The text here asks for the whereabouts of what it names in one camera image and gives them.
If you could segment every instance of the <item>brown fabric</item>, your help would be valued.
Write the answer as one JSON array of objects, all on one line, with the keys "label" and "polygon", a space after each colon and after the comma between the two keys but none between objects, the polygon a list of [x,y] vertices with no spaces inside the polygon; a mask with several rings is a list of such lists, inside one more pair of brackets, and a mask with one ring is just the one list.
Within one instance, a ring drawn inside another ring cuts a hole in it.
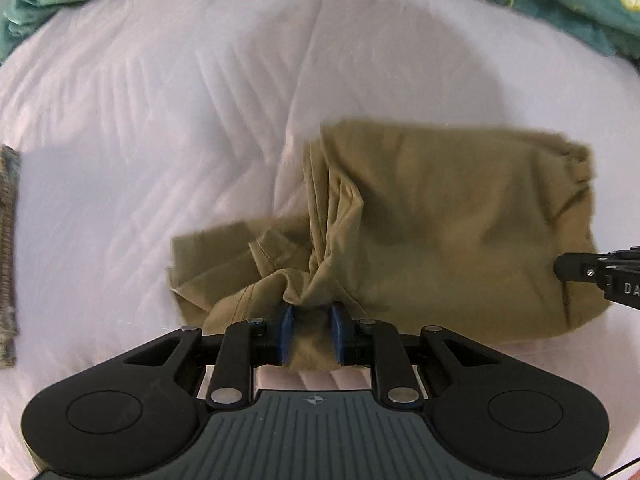
[{"label": "brown fabric", "polygon": [[308,216],[173,241],[169,278],[190,324],[221,333],[297,306],[290,366],[334,368],[326,308],[343,301],[418,333],[486,344],[555,336],[602,313],[593,284],[563,290],[558,254],[593,252],[591,162],[560,136],[346,121],[303,153]]}]

